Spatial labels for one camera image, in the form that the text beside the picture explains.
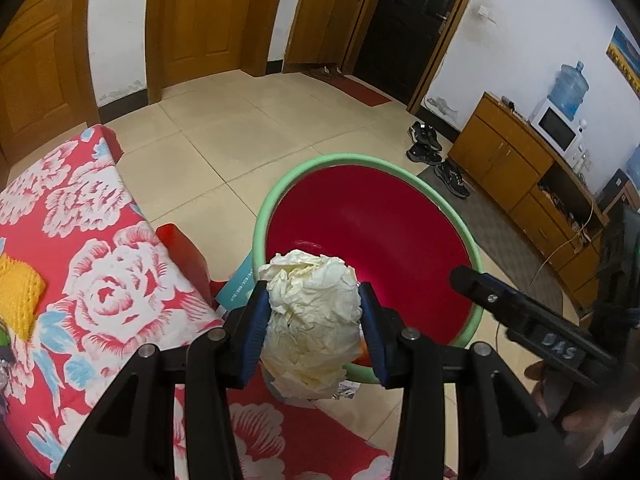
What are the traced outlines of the right hand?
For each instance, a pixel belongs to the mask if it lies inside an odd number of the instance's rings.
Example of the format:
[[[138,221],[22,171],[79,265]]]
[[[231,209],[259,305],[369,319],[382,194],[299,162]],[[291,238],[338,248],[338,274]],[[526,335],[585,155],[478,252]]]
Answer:
[[[560,425],[567,451],[580,469],[596,466],[603,456],[611,454],[639,411],[639,369],[635,365],[616,388],[587,393],[563,416],[561,408],[570,405],[568,399],[560,404],[567,382],[548,372],[544,362],[529,365],[524,375],[536,382],[533,399],[548,419]]]

